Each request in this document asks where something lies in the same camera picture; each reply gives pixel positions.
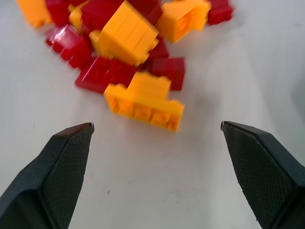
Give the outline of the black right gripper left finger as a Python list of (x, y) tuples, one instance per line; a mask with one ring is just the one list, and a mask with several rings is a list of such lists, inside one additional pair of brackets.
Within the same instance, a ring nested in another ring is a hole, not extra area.
[(2, 229), (69, 227), (89, 155), (93, 123), (54, 134), (0, 197)]

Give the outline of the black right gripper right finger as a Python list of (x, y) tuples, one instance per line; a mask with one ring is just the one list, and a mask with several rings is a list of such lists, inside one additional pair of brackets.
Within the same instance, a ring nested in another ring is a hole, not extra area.
[(305, 227), (305, 168), (270, 133), (223, 121), (238, 183), (264, 229)]

